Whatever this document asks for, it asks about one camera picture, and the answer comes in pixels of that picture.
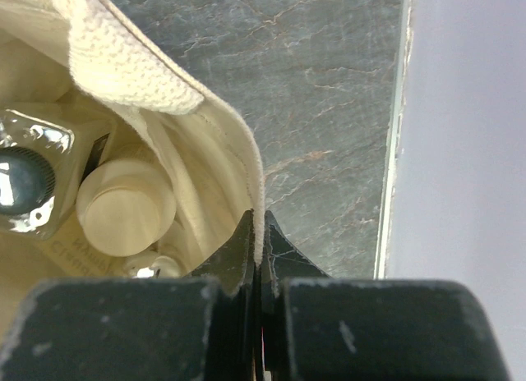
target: gray marble surface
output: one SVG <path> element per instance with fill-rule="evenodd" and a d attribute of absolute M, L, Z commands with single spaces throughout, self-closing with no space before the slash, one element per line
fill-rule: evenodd
<path fill-rule="evenodd" d="M 289 240 L 371 277 L 402 0 L 113 2 L 245 117 Z"/>

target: white container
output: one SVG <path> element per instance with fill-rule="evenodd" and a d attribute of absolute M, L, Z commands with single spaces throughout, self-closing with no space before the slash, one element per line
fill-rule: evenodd
<path fill-rule="evenodd" d="M 175 218 L 173 189 L 158 165 L 120 158 L 82 183 L 76 213 L 87 241 L 102 253 L 131 256 L 146 250 Z"/>

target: clear plastic packaging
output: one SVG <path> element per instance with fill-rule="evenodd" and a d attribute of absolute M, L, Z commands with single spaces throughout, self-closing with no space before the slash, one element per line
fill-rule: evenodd
<path fill-rule="evenodd" d="M 0 110 L 0 230 L 51 237 L 84 178 L 107 158 L 113 119 L 78 104 L 14 103 Z"/>

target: bottle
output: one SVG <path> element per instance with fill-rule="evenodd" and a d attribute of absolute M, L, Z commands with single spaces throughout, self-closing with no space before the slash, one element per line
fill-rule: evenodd
<path fill-rule="evenodd" d="M 128 145 L 82 183 L 76 215 L 86 240 L 115 257 L 139 254 L 160 239 L 175 218 L 172 185 L 144 146 Z"/>
<path fill-rule="evenodd" d="M 77 104 L 0 109 L 0 230 L 50 238 L 82 180 L 105 160 L 113 128 L 108 113 Z"/>
<path fill-rule="evenodd" d="M 181 265 L 174 258 L 151 249 L 128 256 L 122 270 L 131 278 L 180 278 L 183 275 Z"/>

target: plastic bottle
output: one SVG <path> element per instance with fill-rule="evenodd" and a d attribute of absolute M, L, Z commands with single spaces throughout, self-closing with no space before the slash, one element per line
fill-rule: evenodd
<path fill-rule="evenodd" d="M 76 214 L 95 249 L 126 257 L 146 250 L 166 233 L 177 205 L 164 170 L 146 147 L 128 145 L 117 154 L 119 158 L 84 180 Z"/>
<path fill-rule="evenodd" d="M 174 258 L 154 250 L 127 257 L 122 270 L 131 278 L 179 278 L 185 274 Z"/>

